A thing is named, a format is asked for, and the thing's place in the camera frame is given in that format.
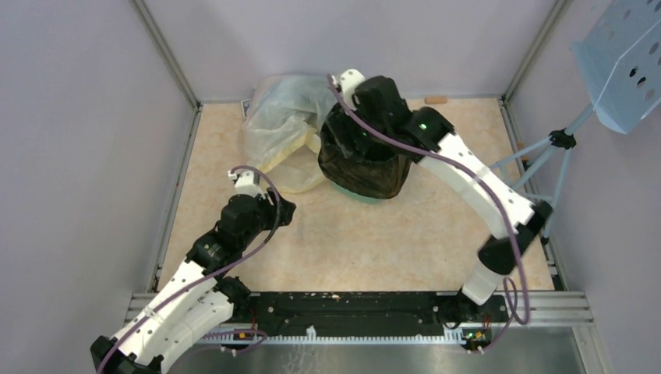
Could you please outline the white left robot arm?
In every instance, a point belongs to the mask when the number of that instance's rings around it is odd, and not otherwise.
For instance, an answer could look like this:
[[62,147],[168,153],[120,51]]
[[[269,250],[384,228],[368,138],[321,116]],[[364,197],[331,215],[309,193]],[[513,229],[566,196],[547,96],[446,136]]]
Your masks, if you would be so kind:
[[98,373],[167,373],[206,333],[249,315],[250,290],[228,272],[248,246],[292,222],[293,202],[275,189],[232,196],[220,218],[193,243],[167,284],[117,333],[90,347]]

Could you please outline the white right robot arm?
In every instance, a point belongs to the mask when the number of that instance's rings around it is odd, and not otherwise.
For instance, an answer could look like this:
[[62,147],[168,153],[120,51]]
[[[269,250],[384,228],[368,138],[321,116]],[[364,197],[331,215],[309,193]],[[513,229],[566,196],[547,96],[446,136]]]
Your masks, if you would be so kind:
[[459,315],[477,321],[488,312],[498,286],[514,301],[512,273],[521,282],[523,313],[531,319],[529,286],[522,258],[553,212],[547,201],[533,201],[507,185],[467,146],[438,110],[412,110],[386,76],[365,77],[355,69],[327,75],[336,102],[322,128],[320,167],[334,183],[360,196],[378,198],[383,180],[375,176],[384,161],[404,158],[431,172],[457,193],[489,229],[478,262],[460,288]]

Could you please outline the black trash bag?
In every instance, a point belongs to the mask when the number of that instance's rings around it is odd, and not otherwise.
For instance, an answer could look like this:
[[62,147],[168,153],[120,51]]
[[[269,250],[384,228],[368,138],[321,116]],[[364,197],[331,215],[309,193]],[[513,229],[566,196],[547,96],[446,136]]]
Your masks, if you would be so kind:
[[366,156],[359,153],[346,156],[333,135],[331,126],[351,124],[352,120],[340,104],[335,104],[320,130],[317,163],[323,176],[343,189],[366,198],[394,198],[402,190],[412,159],[379,143],[375,144]]

